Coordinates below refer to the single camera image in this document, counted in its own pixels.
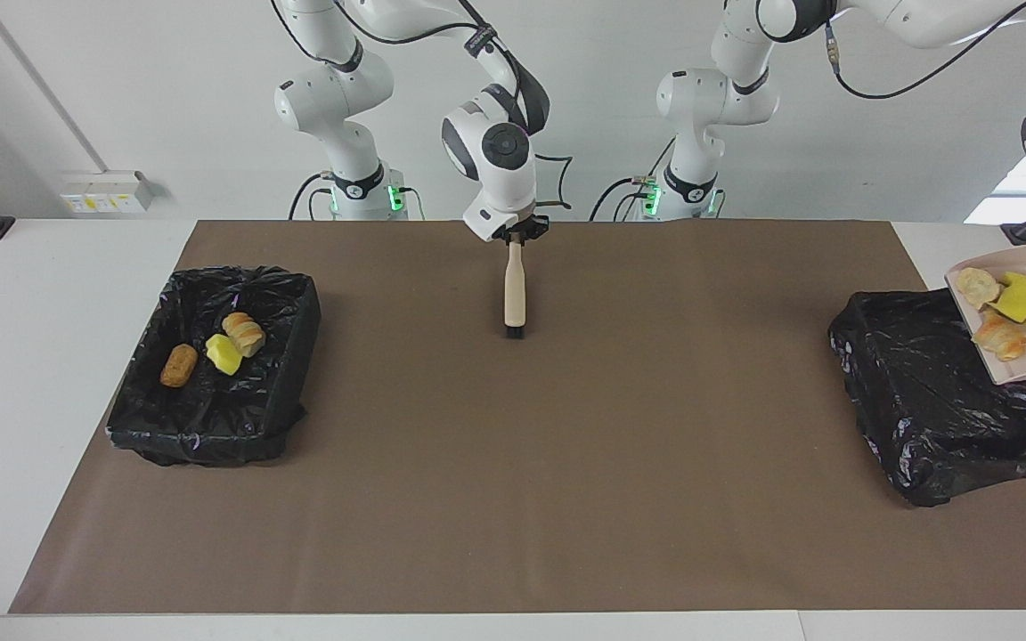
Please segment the beige hand brush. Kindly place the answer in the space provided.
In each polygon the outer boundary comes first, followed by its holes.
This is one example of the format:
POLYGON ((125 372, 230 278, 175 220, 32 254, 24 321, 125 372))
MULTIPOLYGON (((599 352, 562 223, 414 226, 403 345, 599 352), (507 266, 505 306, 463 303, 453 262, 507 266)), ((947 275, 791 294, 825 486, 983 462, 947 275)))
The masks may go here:
POLYGON ((506 337, 520 340, 525 336, 526 286, 522 252, 524 245, 516 240, 508 243, 508 264, 504 277, 504 325, 506 337))

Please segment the pale striped croissant piece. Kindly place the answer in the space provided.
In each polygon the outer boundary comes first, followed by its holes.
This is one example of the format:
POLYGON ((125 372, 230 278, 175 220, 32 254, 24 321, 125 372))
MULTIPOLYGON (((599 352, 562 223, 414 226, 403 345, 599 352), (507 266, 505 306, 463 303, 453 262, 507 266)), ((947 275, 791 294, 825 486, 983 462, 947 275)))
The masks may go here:
POLYGON ((267 333, 247 312, 228 313, 221 321, 223 332, 243 358, 252 358, 264 348, 267 333))

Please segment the yellow and green sponge piece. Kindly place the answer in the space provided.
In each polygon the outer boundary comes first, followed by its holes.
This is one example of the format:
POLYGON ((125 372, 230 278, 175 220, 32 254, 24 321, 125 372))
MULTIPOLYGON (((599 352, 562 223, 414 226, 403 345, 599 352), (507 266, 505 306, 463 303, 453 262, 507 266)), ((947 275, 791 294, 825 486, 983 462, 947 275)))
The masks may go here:
POLYGON ((205 340, 205 357, 212 362, 219 372, 225 375, 235 375, 243 362, 243 354, 236 348, 230 337, 224 334, 212 334, 205 340))

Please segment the brown oval bread roll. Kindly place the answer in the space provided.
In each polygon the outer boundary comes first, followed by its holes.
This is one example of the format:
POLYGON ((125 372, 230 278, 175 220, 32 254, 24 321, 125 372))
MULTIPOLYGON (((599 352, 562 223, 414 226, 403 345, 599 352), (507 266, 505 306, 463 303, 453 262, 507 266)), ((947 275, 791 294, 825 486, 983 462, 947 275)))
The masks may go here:
POLYGON ((176 345, 168 354, 166 364, 160 370, 160 384, 172 389, 183 388, 191 378, 196 364, 196 350, 188 344, 176 345))

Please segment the pale torn bread piece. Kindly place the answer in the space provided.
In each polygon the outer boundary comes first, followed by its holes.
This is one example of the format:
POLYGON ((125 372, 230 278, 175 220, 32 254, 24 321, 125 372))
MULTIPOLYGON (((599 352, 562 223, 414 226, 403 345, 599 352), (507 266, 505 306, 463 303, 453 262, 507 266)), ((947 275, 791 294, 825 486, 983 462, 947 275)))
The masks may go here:
POLYGON ((966 267, 957 273, 956 289, 974 310, 981 310, 986 304, 998 301, 1003 288, 992 273, 966 267))

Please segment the orange striped bread piece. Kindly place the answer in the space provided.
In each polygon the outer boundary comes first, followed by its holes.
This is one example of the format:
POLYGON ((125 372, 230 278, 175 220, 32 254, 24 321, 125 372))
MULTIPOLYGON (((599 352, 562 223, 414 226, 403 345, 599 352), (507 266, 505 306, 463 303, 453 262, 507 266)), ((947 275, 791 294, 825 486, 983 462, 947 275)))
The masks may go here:
POLYGON ((972 340, 1001 362, 1018 360, 1026 353, 1026 334, 1021 326, 994 310, 982 316, 980 328, 973 333, 972 340))

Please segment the black bag lined bin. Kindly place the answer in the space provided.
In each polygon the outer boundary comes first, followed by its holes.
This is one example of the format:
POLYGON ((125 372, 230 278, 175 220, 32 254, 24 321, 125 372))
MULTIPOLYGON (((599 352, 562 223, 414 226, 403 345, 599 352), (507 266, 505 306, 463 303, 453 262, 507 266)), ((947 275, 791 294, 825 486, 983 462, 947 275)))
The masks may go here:
POLYGON ((944 289, 855 293, 827 334, 859 433, 912 506, 1026 478, 1026 380, 990 378, 944 289))
POLYGON ((105 431, 142 458, 238 467, 279 458, 305 415, 300 397, 319 333, 321 306, 305 273, 280 267, 215 266, 168 277, 119 383, 105 431), (225 375, 205 357, 205 340, 228 313, 247 312, 267 333, 256 356, 225 375), (176 345, 197 364, 187 385, 159 382, 176 345))

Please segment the brown paper table mat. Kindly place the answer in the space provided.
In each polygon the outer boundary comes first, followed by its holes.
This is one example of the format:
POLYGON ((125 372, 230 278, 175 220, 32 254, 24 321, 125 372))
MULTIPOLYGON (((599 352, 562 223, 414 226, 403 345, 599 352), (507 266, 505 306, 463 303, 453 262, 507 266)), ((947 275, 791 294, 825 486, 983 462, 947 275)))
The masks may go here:
POLYGON ((887 223, 197 223, 182 268, 308 273, 288 454, 158 467, 91 439, 12 613, 1025 609, 1026 480, 908 506, 827 329, 921 289, 887 223))

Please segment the white wall socket box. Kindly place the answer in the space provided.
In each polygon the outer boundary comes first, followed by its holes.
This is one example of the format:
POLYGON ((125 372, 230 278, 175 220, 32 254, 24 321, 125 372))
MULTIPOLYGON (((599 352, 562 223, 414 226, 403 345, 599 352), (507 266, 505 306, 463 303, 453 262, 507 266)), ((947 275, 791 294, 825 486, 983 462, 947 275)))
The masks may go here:
POLYGON ((64 172, 57 194, 75 215, 142 215, 154 200, 151 183, 132 170, 64 172))

